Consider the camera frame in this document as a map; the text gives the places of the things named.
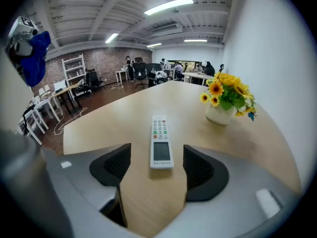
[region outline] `ceiling light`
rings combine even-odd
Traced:
[[[156,6],[152,9],[145,11],[144,13],[147,15],[152,15],[153,13],[156,13],[156,12],[161,11],[161,10],[165,10],[168,8],[172,8],[172,7],[180,6],[180,5],[184,5],[184,4],[189,4],[189,3],[194,3],[194,2],[193,2],[193,0],[175,0],[175,1],[167,2],[167,3],[163,3],[159,6]]]
[[[109,43],[113,40],[114,37],[116,37],[118,34],[111,34],[111,36],[105,41],[105,43]]]
[[[158,45],[162,45],[162,43],[156,43],[156,44],[148,45],[147,48],[151,48],[151,47],[158,46]]]
[[[207,40],[184,40],[184,42],[207,42]]]

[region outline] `blue butterfly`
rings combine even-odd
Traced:
[[[249,112],[248,117],[250,117],[252,119],[252,121],[254,121],[254,117],[257,117],[257,115],[253,112]]]

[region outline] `remote control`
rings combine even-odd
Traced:
[[[166,116],[154,115],[152,117],[150,167],[152,169],[174,167]]]

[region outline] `ceiling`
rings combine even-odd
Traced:
[[[194,4],[147,16],[144,11],[172,0],[26,0],[19,10],[41,31],[50,33],[50,51],[74,46],[111,45],[145,48],[184,44],[184,39],[204,38],[221,47],[232,0],[193,0]],[[181,33],[153,36],[151,31],[177,23]]]

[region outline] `flower pot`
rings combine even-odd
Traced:
[[[206,117],[221,125],[227,125],[234,112],[234,107],[231,107],[228,110],[224,110],[221,106],[213,107],[211,103],[208,103],[207,109],[206,109]]]

